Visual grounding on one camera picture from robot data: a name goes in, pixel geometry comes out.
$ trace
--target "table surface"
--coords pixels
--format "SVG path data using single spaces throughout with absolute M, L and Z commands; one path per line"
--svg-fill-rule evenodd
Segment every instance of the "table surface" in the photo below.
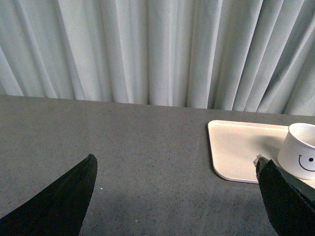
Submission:
M 207 124 L 215 119 L 315 124 L 306 116 L 0 96 L 0 217 L 92 153 L 98 173 L 82 236 L 276 235 L 259 186 L 214 172 Z

